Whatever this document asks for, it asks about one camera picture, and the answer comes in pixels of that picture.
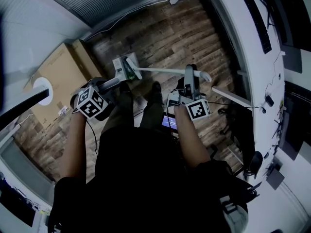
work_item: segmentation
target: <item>person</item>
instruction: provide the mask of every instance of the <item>person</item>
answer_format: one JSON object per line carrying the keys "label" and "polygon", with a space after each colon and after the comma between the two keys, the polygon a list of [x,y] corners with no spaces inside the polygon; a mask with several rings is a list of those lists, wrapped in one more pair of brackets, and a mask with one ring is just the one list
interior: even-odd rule
{"label": "person", "polygon": [[123,82],[102,131],[95,177],[87,184],[86,118],[72,114],[49,232],[56,225],[62,232],[187,227],[232,232],[220,202],[229,193],[235,197],[228,165],[211,161],[184,105],[174,107],[181,157],[172,136],[159,129],[163,111],[161,86],[155,82],[135,128],[133,95]]}

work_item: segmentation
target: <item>desk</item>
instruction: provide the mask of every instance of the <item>desk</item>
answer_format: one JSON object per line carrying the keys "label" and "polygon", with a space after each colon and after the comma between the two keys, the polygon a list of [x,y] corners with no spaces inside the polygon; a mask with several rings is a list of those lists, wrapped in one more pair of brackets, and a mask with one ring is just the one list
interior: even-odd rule
{"label": "desk", "polygon": [[[278,121],[279,107],[284,100],[284,65],[279,40],[275,28],[270,26],[268,35],[272,50],[264,54],[257,29],[244,0],[218,0],[218,4],[215,4],[215,0],[211,1],[226,30],[230,31],[228,34],[241,68],[245,68],[250,100],[226,92],[222,87],[213,87],[213,91],[244,107],[263,106],[267,111],[263,114],[260,108],[252,109],[255,150],[259,151],[263,157],[269,152],[269,157],[263,161],[257,178],[254,179],[254,176],[251,176],[247,180],[251,185],[257,185],[264,179],[265,168],[273,158],[274,148],[272,145],[278,143],[277,136],[273,137],[278,127],[275,120]],[[266,7],[259,0],[255,0],[255,3],[267,26]],[[275,102],[272,107],[265,102],[265,90],[266,94],[270,95]]]}

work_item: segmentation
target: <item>leg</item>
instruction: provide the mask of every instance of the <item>leg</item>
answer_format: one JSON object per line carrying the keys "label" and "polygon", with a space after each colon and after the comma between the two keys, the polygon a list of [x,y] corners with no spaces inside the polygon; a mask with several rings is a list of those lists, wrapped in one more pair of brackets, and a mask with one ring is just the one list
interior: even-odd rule
{"label": "leg", "polygon": [[118,105],[112,110],[102,133],[119,125],[134,126],[133,95],[126,83],[120,85]]}
{"label": "leg", "polygon": [[150,98],[144,110],[140,126],[146,129],[157,129],[162,123],[163,106],[161,86],[159,82],[155,82],[152,86]]}

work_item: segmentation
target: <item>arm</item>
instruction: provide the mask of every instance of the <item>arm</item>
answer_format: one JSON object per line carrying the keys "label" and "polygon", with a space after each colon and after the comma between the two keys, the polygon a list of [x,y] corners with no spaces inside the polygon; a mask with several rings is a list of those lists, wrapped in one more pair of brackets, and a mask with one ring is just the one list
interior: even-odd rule
{"label": "arm", "polygon": [[86,180],[86,118],[80,112],[71,115],[69,135],[61,160],[60,176]]}
{"label": "arm", "polygon": [[181,151],[189,167],[210,161],[210,156],[200,140],[187,108],[184,105],[174,107]]}

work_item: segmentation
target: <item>dark pants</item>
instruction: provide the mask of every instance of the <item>dark pants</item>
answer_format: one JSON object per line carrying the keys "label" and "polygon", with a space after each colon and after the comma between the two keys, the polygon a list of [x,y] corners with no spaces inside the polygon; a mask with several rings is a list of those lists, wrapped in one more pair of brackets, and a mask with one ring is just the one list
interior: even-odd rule
{"label": "dark pants", "polygon": [[[162,94],[160,92],[152,93],[144,109],[140,127],[158,129],[162,123],[163,105]],[[134,126],[133,99],[127,92],[120,94],[118,105],[111,112],[102,133],[120,125]]]}

